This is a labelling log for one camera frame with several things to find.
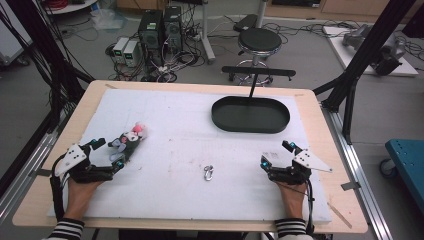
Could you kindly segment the white table leg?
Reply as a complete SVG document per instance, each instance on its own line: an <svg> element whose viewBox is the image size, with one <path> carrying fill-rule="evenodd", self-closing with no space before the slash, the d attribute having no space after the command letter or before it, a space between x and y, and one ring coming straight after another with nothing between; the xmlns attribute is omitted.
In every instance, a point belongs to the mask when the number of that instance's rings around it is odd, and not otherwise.
<svg viewBox="0 0 424 240"><path fill-rule="evenodd" d="M216 60L214 51L208 38L208 0L201 0L202 2L202 31L201 42L206 54L206 62L213 64Z"/></svg>

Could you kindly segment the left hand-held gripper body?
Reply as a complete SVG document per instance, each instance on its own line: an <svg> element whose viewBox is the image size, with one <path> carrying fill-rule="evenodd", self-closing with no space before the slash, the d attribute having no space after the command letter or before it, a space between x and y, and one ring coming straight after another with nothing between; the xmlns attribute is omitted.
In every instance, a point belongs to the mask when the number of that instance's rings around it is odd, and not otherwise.
<svg viewBox="0 0 424 240"><path fill-rule="evenodd" d="M92 149L89 143L84 145L72 144L66 153L54 163L54 182L61 183L61 177L67 174L77 183L110 181L115 171L112 166L97 167L90 162Z"/></svg>

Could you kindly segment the dark plush toy keychain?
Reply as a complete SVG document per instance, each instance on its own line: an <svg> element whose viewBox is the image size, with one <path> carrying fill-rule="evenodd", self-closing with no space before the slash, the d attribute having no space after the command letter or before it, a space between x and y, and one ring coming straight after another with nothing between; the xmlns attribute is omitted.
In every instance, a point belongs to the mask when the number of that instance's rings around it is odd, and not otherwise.
<svg viewBox="0 0 424 240"><path fill-rule="evenodd" d="M136 122L134 127L122 133L118 138L108 143L109 147L115 147L116 151L109 156L111 162L121 160L126 163L135 149L147 137L147 127L141 122Z"/></svg>

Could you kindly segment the blue cart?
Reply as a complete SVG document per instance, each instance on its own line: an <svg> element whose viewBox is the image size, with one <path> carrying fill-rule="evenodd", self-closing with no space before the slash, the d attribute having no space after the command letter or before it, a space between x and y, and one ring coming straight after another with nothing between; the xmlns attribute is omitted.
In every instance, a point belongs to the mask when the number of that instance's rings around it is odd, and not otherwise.
<svg viewBox="0 0 424 240"><path fill-rule="evenodd" d="M424 215L424 140L391 139L385 148L390 158L380 162L381 175L400 175Z"/></svg>

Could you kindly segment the black round stool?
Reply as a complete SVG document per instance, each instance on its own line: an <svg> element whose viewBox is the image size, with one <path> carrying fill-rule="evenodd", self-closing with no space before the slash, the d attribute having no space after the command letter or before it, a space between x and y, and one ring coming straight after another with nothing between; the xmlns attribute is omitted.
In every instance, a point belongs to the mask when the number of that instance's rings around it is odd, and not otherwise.
<svg viewBox="0 0 424 240"><path fill-rule="evenodd" d="M261 58L267 59L276 54L282 45L280 36L268 29L249 28L242 31L238 37L239 54L247 53L252 56L237 64L237 67L259 67L267 68L267 64Z"/></svg>

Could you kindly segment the grey power supply unit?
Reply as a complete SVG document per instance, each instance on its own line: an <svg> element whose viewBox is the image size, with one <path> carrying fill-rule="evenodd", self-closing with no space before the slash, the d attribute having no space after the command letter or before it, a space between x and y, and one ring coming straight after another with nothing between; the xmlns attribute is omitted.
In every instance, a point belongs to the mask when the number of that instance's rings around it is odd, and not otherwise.
<svg viewBox="0 0 424 240"><path fill-rule="evenodd" d="M125 63L125 57L124 57L123 52L126 48L128 41L129 41L128 37L121 37L112 49L114 59L118 64L124 64Z"/></svg>
<svg viewBox="0 0 424 240"><path fill-rule="evenodd" d="M130 40L124 50L124 58L128 67L136 67L140 60L140 52L138 49L138 42Z"/></svg>

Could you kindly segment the black metal frame strut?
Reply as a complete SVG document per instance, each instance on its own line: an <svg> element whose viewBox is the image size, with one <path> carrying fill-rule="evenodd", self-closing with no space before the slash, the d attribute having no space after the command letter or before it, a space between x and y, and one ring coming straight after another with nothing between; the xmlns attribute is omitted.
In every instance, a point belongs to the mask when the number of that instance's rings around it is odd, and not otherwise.
<svg viewBox="0 0 424 240"><path fill-rule="evenodd" d="M379 49L388 40L416 1L390 0L347 68L334 80L313 90L315 95L331 90L330 95L322 101L322 106L332 113L337 113L339 106L345 101L341 132L349 145L352 144L351 125L357 83L371 63L371 60L377 56Z"/></svg>

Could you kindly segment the white foam mat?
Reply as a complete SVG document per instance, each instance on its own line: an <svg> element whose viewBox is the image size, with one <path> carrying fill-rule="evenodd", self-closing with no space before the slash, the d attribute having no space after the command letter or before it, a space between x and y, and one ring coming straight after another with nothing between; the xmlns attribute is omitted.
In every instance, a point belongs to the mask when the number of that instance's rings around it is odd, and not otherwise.
<svg viewBox="0 0 424 240"><path fill-rule="evenodd" d="M268 221L284 215L275 186L260 167L262 158L274 167L291 165L294 157L282 142L308 149L295 99L270 96L285 104L291 119L276 134L229 132L212 121L211 108L222 94L159 90L109 89L78 145L104 138L92 150L90 162L109 167L116 151L108 143L131 130L136 122L147 127L130 160L113 179L102 181L87 216L162 220ZM204 167L214 167L211 181ZM315 218L330 221L318 174L314 185Z"/></svg>

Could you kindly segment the clear plastic bag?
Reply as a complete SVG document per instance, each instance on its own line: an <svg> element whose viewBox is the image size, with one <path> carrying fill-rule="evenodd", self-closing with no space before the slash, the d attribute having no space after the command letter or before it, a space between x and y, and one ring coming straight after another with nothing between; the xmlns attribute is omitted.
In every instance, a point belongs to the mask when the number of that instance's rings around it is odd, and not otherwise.
<svg viewBox="0 0 424 240"><path fill-rule="evenodd" d="M126 19L112 9L97 9L90 12L93 27L96 30L121 29Z"/></svg>

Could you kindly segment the slim black computer tower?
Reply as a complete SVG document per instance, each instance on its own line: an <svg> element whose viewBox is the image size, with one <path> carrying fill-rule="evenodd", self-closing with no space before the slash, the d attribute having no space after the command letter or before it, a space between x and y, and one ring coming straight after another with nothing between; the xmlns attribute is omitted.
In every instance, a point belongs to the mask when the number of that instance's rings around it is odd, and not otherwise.
<svg viewBox="0 0 424 240"><path fill-rule="evenodd" d="M182 50L182 9L180 6L168 6L164 11L165 36L168 50L177 53Z"/></svg>

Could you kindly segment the thin wooden stick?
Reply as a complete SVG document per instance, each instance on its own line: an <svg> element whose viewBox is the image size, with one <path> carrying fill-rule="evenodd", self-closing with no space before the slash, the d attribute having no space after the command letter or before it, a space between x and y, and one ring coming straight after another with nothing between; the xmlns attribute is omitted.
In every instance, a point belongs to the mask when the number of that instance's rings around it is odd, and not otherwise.
<svg viewBox="0 0 424 240"><path fill-rule="evenodd" d="M352 224L342 215L342 213L331 203L327 202L328 207L334 212L334 214L349 228L352 229Z"/></svg>

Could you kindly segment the white platform board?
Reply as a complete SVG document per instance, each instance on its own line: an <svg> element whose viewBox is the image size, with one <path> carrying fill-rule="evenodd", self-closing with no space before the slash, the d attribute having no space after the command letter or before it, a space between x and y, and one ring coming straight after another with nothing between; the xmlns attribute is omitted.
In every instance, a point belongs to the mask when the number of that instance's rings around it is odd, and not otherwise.
<svg viewBox="0 0 424 240"><path fill-rule="evenodd" d="M347 28L331 27L324 26L324 32L330 35L329 41L332 45L332 48L344 69L347 68L353 56L356 54L356 51L352 46L344 46L342 44L343 37L346 33L349 33L350 30ZM415 77L418 75L418 72L409 64L409 62L401 57L399 59L400 65L395 68L390 76L404 76L404 77Z"/></svg>

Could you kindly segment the black flat case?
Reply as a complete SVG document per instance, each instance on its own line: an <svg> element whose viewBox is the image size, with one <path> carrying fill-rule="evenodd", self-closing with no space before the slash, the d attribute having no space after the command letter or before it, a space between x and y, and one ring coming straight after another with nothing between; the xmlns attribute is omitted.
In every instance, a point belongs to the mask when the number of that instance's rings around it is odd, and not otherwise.
<svg viewBox="0 0 424 240"><path fill-rule="evenodd" d="M242 32L256 26L257 15L249 14L246 15L243 19L239 20L234 26L233 30L237 32Z"/></svg>

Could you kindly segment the black oval tray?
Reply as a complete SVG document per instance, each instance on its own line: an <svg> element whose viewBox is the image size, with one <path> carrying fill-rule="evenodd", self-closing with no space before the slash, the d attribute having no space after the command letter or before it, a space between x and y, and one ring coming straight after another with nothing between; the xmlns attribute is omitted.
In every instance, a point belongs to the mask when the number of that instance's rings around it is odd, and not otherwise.
<svg viewBox="0 0 424 240"><path fill-rule="evenodd" d="M224 73L253 74L254 80L248 96L226 96L211 108L213 123L229 132L276 134L283 131L291 115L285 104L271 98L254 97L259 75L286 76L291 79L294 70L223 66Z"/></svg>

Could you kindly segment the person's left hand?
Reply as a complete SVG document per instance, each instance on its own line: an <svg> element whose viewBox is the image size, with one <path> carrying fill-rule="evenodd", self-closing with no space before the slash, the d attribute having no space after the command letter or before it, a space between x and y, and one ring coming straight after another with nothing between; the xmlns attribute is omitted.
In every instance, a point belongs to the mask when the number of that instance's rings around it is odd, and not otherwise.
<svg viewBox="0 0 424 240"><path fill-rule="evenodd" d="M101 182L77 183L70 179L68 181L68 204L64 217L81 221L100 185Z"/></svg>

